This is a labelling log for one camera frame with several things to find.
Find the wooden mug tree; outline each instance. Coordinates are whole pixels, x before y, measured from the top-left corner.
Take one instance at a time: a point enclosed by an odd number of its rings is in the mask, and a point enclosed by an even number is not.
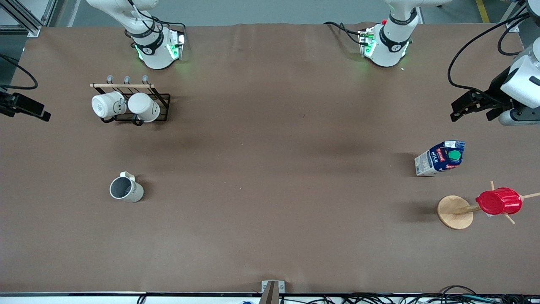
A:
[[[443,224],[452,229],[465,229],[473,222],[473,212],[484,211],[488,215],[504,215],[512,224],[516,222],[510,214],[517,213],[523,200],[540,196],[539,193],[520,195],[510,188],[497,188],[489,181],[491,190],[485,191],[476,198],[477,204],[470,205],[465,199],[449,195],[437,205],[437,215]]]

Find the green cap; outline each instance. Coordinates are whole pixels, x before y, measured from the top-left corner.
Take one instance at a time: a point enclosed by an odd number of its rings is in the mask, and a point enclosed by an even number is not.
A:
[[[448,152],[448,157],[453,161],[458,161],[460,160],[461,153],[458,150],[452,150]]]

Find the red cup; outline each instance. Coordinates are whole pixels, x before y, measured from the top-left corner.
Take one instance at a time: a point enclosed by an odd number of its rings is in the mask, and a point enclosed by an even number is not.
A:
[[[497,188],[485,191],[476,198],[476,202],[487,214],[514,214],[521,209],[521,196],[510,188]]]

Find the gray floor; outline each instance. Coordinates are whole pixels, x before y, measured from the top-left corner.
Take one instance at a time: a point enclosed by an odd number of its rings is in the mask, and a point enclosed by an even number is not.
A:
[[[484,0],[491,22],[498,22],[509,3]],[[151,11],[166,21],[180,21],[189,26],[217,26],[239,23],[321,24],[326,21],[353,24],[380,21],[388,17],[382,0],[161,0]],[[422,8],[425,23],[482,22],[475,0],[453,0],[442,8]],[[120,26],[109,15],[91,7],[86,0],[63,0],[56,12],[55,26]],[[520,36],[527,46],[540,36],[531,21],[520,26]],[[24,35],[0,35],[0,53],[18,58],[24,47]],[[9,83],[14,68],[0,62],[0,83]]]

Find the milk carton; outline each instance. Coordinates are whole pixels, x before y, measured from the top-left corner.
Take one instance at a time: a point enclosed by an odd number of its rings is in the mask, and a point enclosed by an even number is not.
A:
[[[434,176],[454,169],[463,161],[464,141],[445,141],[414,159],[417,176]]]

